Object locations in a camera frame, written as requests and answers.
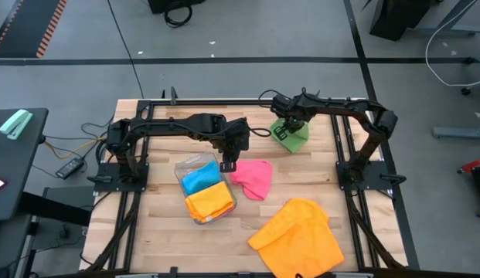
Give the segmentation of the mint green stapler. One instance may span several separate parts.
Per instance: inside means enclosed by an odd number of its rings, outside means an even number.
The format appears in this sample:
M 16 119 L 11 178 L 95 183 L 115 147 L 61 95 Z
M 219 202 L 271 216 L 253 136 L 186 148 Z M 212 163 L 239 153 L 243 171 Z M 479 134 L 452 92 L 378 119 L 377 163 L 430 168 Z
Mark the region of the mint green stapler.
M 27 110 L 17 110 L 2 126 L 0 133 L 9 140 L 15 141 L 32 119 L 33 114 Z

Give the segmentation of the black desk underframe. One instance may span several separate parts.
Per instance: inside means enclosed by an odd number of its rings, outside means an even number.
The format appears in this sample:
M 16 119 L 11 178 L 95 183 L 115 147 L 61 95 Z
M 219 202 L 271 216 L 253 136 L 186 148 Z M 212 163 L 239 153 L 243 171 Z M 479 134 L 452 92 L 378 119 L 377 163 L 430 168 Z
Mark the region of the black desk underframe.
M 89 187 L 46 188 L 42 196 L 24 192 L 12 217 L 0 220 L 0 278 L 13 278 L 28 235 L 37 233 L 32 217 L 87 225 L 94 202 Z

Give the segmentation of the blue microfiber towel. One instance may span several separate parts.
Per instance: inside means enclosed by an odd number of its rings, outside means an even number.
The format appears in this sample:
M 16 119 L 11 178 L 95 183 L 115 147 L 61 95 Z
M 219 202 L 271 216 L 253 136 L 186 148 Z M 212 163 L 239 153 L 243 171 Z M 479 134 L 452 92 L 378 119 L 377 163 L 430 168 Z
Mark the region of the blue microfiber towel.
M 222 181 L 219 166 L 210 161 L 201 168 L 189 172 L 182 179 L 182 187 L 186 195 L 193 195 Z

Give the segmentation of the grey table foot bar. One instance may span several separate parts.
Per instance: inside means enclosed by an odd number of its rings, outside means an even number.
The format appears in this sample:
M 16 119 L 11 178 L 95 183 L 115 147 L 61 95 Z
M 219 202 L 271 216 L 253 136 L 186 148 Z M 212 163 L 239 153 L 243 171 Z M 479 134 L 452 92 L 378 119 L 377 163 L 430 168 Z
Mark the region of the grey table foot bar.
M 432 129 L 432 134 L 436 138 L 458 137 L 467 139 L 480 139 L 480 128 L 434 127 Z

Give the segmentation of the black equipment box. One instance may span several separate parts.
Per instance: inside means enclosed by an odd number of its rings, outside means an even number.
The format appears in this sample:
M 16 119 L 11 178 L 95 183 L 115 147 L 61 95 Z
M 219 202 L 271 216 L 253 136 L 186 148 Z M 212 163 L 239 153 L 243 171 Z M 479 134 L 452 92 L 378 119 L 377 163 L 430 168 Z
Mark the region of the black equipment box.
M 162 14 L 167 11 L 178 8 L 191 7 L 199 5 L 206 0 L 146 0 L 153 14 Z

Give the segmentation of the black side desk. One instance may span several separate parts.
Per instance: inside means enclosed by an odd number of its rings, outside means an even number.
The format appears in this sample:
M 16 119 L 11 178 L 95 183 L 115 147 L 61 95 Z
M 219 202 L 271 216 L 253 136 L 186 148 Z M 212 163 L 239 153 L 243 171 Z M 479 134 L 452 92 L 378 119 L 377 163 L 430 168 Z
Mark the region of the black side desk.
M 15 112 L 0 110 L 0 126 Z M 28 112 L 32 118 L 16 140 L 0 132 L 0 179 L 5 182 L 0 188 L 0 221 L 16 213 L 49 114 L 46 108 L 29 108 Z

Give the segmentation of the black power adapter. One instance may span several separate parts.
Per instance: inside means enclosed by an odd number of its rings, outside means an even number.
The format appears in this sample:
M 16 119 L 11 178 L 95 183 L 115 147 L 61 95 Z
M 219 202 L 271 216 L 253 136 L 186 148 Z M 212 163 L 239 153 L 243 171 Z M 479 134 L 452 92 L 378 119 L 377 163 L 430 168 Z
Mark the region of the black power adapter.
M 62 166 L 56 173 L 56 177 L 66 180 L 72 174 L 80 170 L 84 166 L 84 161 L 81 158 L 73 158 Z

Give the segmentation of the black metal table frame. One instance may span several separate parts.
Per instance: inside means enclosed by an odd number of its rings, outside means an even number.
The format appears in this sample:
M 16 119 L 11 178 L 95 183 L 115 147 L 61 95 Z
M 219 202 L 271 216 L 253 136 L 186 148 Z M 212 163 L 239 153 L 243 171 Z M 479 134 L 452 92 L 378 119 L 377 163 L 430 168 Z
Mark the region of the black metal table frame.
M 337 273 L 371 273 L 375 278 L 404 271 L 386 249 L 376 229 L 395 219 L 387 200 L 378 217 L 366 205 L 366 190 L 341 190 L 335 164 L 348 161 L 364 145 L 368 134 L 359 122 L 346 116 L 315 115 L 308 124 L 308 141 L 290 153 L 271 137 L 278 118 L 267 99 L 120 100 L 114 123 L 124 118 L 175 119 L 193 114 L 222 114 L 228 121 L 245 117 L 250 127 L 249 149 L 238 161 L 269 161 L 272 185 L 263 201 L 248 199 L 243 189 L 225 174 L 237 205 L 229 214 L 205 225 L 196 224 L 186 208 L 175 176 L 175 166 L 195 155 L 211 152 L 219 164 L 222 155 L 206 141 L 186 136 L 144 137 L 131 149 L 136 161 L 148 164 L 143 192 L 108 192 L 91 213 L 84 261 L 76 278 L 115 278 L 131 273 L 158 273 L 169 277 L 213 275 L 222 278 L 270 277 L 257 251 L 247 243 L 292 198 L 317 203 L 329 217 L 344 262 L 329 270 Z

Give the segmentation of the pink microfiber towel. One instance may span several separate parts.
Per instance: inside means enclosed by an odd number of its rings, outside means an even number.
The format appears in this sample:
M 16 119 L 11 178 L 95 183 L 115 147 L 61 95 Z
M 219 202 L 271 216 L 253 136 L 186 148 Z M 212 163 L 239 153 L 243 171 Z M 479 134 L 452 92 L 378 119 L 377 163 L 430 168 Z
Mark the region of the pink microfiber towel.
M 243 189 L 248 199 L 263 201 L 272 185 L 273 167 L 269 161 L 238 161 L 235 172 L 230 173 L 234 185 Z

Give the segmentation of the black mat with orange stripes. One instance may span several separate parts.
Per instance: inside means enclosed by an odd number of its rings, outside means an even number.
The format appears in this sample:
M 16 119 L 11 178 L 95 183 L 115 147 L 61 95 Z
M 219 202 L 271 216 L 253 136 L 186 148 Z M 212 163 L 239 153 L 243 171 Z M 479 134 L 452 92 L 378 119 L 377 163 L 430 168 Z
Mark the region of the black mat with orange stripes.
M 67 0 L 15 0 L 0 27 L 0 58 L 43 58 Z

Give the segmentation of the orange microfiber towel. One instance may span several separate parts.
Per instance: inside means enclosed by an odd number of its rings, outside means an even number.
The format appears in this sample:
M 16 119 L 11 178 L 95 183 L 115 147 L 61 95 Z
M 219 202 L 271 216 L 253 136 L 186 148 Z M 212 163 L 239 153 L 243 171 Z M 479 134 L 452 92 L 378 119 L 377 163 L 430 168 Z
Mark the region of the orange microfiber towel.
M 329 217 L 304 198 L 286 202 L 247 243 L 277 278 L 315 277 L 344 262 Z
M 235 201 L 226 182 L 221 181 L 185 198 L 192 219 L 207 223 L 235 207 Z

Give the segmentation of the grey desk leg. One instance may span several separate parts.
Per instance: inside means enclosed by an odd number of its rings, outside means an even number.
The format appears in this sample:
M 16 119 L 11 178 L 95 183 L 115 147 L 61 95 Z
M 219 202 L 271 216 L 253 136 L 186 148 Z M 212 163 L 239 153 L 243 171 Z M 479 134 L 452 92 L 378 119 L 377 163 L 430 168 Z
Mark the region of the grey desk leg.
M 415 27 L 413 31 L 421 34 L 433 35 L 434 33 L 443 32 L 452 35 L 475 36 L 480 34 L 480 28 L 471 25 L 459 25 L 459 20 L 468 12 L 468 10 L 478 0 L 459 0 L 452 10 L 440 21 L 437 26 L 432 27 Z

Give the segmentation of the clear plastic bin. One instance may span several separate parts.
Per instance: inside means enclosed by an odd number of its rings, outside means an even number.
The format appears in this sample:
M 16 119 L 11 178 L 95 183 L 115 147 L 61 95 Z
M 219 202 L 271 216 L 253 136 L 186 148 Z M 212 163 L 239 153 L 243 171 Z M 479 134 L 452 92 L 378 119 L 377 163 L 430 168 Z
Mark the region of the clear plastic bin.
M 183 192 L 183 195 L 185 196 L 185 198 L 188 197 L 189 195 L 186 195 L 186 194 L 185 194 L 185 191 L 184 191 L 184 189 L 183 189 L 183 187 L 182 187 L 182 179 L 183 179 L 183 177 L 184 177 L 185 175 L 187 175 L 189 172 L 195 171 L 195 170 L 201 168 L 202 166 L 204 166 L 205 164 L 207 164 L 207 163 L 210 162 L 210 161 L 215 161 L 215 162 L 218 164 L 219 169 L 220 169 L 220 164 L 219 164 L 219 162 L 217 161 L 216 156 L 215 156 L 213 153 L 211 153 L 211 152 L 204 152 L 204 153 L 195 155 L 195 156 L 193 156 L 193 157 L 191 157 L 191 158 L 188 158 L 188 159 L 184 160 L 183 162 L 178 163 L 178 164 L 175 166 L 175 176 L 177 177 L 177 179 L 178 179 L 178 181 L 179 181 L 179 185 L 180 185 L 180 187 L 181 187 L 181 189 L 182 189 L 182 192 Z M 236 200 L 234 194 L 232 193 L 232 190 L 231 190 L 230 185 L 229 185 L 229 183 L 228 183 L 228 181 L 227 181 L 227 179 L 226 179 L 225 174 L 222 173 L 222 172 L 220 172 L 220 174 L 221 174 L 222 181 L 226 182 L 227 185 L 229 186 L 230 192 L 231 192 L 231 194 L 232 194 L 232 196 L 233 196 L 233 199 L 234 199 L 234 201 L 235 201 L 235 207 L 234 207 L 233 209 L 231 209 L 230 211 L 228 211 L 227 213 L 222 214 L 220 217 L 218 217 L 218 218 L 216 218 L 216 219 L 219 219 L 219 218 L 221 218 L 221 217 L 223 217 L 223 216 L 231 213 L 231 212 L 236 208 L 236 205 L 237 205 L 237 200 Z M 199 224 L 199 225 L 205 225 L 205 224 L 209 223 L 209 222 L 207 222 L 207 223 L 199 223 L 199 222 L 197 222 L 197 221 L 194 220 L 194 219 L 193 219 L 193 221 L 194 221 L 196 224 Z

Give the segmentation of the green microfiber towel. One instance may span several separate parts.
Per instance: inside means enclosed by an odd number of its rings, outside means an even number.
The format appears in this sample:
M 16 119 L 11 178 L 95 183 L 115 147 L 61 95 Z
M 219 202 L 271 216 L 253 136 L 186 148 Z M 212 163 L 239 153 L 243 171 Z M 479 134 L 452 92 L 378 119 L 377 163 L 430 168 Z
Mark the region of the green microfiber towel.
M 304 124 L 304 126 L 300 130 L 295 131 L 294 133 L 290 133 L 289 131 L 287 131 L 287 137 L 284 140 L 281 140 L 274 133 L 274 130 L 278 127 L 282 127 L 283 124 L 284 119 L 277 119 L 275 122 L 273 122 L 273 124 L 270 126 L 271 137 L 282 147 L 286 148 L 290 153 L 293 154 L 297 152 L 308 141 L 308 124 Z

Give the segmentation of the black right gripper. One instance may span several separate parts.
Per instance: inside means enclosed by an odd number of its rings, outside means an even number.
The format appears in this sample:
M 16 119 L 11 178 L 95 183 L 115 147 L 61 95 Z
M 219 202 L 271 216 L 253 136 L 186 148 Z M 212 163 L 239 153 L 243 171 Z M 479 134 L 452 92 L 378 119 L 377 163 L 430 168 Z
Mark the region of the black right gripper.
M 307 93 L 301 93 L 292 98 L 277 95 L 271 102 L 270 111 L 278 118 L 284 119 L 287 125 L 303 125 L 308 122 L 305 109 L 302 102 L 307 100 Z M 284 140 L 287 135 L 285 126 L 277 126 L 273 129 L 273 134 L 277 139 Z

